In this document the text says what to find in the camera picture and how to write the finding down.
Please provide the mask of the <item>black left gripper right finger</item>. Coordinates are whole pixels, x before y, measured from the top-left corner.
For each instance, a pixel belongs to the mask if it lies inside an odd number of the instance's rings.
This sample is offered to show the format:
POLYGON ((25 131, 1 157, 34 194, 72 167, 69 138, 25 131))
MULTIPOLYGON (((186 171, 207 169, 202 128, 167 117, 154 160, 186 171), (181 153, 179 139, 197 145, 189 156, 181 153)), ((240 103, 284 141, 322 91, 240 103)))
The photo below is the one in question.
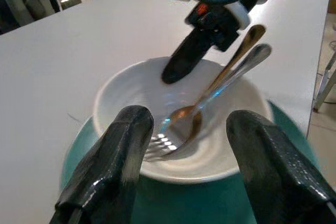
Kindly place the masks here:
POLYGON ((237 110, 226 133, 257 223, 335 223, 335 191, 277 124, 237 110))

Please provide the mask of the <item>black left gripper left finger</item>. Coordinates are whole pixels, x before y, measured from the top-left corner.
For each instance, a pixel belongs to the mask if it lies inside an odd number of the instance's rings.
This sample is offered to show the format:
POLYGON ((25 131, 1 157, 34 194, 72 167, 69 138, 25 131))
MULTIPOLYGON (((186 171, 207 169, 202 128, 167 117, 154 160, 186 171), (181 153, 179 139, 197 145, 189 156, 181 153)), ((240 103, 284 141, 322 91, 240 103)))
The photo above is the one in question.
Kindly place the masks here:
POLYGON ((76 166, 50 223, 130 223, 153 128, 149 109, 123 108, 76 166))

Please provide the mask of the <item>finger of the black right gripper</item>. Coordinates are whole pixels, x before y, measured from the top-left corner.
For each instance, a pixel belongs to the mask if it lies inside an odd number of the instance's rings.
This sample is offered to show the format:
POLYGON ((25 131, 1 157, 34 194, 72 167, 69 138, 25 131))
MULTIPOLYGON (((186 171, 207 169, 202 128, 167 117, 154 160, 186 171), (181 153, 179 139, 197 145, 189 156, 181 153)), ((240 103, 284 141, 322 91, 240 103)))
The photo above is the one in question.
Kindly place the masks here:
POLYGON ((188 75, 212 46, 212 32, 194 28, 172 54, 161 79, 173 84, 188 75))

